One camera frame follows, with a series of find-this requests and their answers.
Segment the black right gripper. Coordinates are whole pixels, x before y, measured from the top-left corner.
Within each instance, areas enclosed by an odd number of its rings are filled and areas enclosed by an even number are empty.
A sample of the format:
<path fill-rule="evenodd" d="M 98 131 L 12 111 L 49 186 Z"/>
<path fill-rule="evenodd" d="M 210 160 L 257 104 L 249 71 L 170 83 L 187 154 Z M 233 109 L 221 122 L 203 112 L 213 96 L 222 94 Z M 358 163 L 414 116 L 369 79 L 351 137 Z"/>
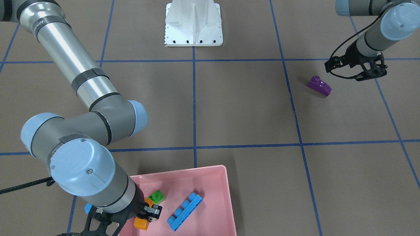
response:
<path fill-rule="evenodd" d="M 135 185 L 135 193 L 131 202 L 123 210 L 116 213 L 97 212 L 99 208 L 92 206 L 87 215 L 85 227 L 81 233 L 70 232 L 69 236 L 108 236 L 106 230 L 112 223 L 117 223 L 118 227 L 112 234 L 117 236 L 127 220 L 131 218 L 140 218 L 148 222 L 155 222 L 162 213 L 162 206 L 149 205 L 144 201 L 144 195 L 141 189 Z"/>

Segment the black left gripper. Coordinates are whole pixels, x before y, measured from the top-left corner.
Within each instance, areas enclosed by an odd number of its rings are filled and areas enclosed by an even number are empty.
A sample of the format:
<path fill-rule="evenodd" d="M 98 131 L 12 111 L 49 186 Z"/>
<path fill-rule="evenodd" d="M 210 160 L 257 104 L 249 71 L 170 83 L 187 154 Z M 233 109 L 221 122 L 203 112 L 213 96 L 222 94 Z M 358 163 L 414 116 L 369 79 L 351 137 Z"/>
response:
<path fill-rule="evenodd" d="M 353 42 L 351 45 L 348 46 L 344 55 L 335 56 L 335 53 L 344 44 L 344 42 L 341 43 L 332 52 L 330 58 L 324 63 L 325 71 L 327 73 L 330 73 L 331 75 L 341 79 L 354 79 L 357 82 L 370 79 L 377 79 L 387 75 L 388 66 L 385 65 L 385 59 L 381 52 L 373 57 L 364 56 L 358 51 L 356 47 L 356 42 Z M 333 73 L 334 69 L 342 68 L 345 66 L 349 66 L 350 68 L 360 66 L 362 68 L 362 71 L 354 76 L 341 76 L 336 73 Z"/>

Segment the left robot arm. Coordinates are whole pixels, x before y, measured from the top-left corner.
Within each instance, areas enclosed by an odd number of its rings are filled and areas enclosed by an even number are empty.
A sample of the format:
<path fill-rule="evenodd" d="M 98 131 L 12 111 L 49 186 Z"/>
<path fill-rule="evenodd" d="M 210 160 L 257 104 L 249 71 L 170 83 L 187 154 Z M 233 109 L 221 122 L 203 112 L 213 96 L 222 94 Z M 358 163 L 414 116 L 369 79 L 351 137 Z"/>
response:
<path fill-rule="evenodd" d="M 325 70 L 361 66 L 362 72 L 349 79 L 358 82 L 387 75 L 383 52 L 412 35 L 420 25 L 418 0 L 337 0 L 335 10 L 342 16 L 375 16 L 359 31 L 361 36 L 348 46 L 342 56 L 333 53 L 325 62 Z"/>

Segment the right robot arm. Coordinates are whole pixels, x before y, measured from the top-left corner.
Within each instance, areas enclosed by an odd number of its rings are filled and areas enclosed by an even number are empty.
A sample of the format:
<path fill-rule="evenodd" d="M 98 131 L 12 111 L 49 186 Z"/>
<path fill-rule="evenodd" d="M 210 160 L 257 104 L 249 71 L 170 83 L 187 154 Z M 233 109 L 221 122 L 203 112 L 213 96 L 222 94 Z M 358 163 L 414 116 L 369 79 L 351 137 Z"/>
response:
<path fill-rule="evenodd" d="M 80 236 L 120 234 L 130 219 L 157 221 L 162 206 L 145 201 L 141 188 L 117 163 L 108 145 L 131 137 L 148 122 L 145 107 L 126 100 L 75 35 L 54 0 L 2 0 L 1 22 L 16 23 L 45 49 L 86 107 L 72 117 L 44 112 L 31 117 L 20 138 L 42 162 L 51 181 L 90 204 Z"/>

